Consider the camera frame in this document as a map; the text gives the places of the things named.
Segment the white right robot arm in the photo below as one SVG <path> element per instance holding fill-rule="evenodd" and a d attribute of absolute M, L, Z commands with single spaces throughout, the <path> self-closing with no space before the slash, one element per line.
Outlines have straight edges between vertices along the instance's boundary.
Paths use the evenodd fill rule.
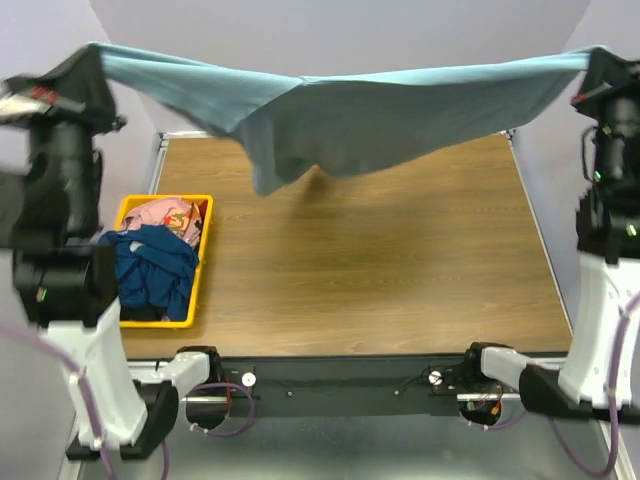
<path fill-rule="evenodd" d="M 505 345 L 474 342 L 460 379 L 474 392 L 498 381 L 519 393 L 527 411 L 548 417 L 636 425 L 639 63 L 595 49 L 571 104 L 596 122 L 581 138 L 593 142 L 595 155 L 582 166 L 590 186 L 576 212 L 581 294 L 571 347 L 550 369 Z"/>

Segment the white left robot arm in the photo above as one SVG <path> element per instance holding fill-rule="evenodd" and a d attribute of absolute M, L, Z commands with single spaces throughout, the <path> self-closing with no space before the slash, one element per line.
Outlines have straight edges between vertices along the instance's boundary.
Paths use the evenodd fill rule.
<path fill-rule="evenodd" d="M 96 244 L 103 173 L 96 135 L 124 119 L 86 46 L 41 77 L 8 79 L 3 124 L 29 134 L 29 169 L 1 175 L 1 246 L 13 254 L 13 285 L 30 329 L 26 339 L 62 365 L 76 409 L 71 460 L 116 451 L 148 458 L 172 431 L 180 400 L 214 393 L 222 380 L 215 348 L 185 347 L 164 367 L 133 376 L 120 335 L 116 251 Z"/>

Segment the light blue t shirt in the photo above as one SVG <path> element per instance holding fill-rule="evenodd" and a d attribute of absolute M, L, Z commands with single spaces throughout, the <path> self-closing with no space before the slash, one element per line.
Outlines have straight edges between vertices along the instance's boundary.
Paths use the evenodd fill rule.
<path fill-rule="evenodd" d="M 225 68 L 101 43 L 106 77 L 244 149 L 255 191 L 319 167 L 364 175 L 529 123 L 589 63 L 591 49 L 497 64 L 344 76 Z"/>

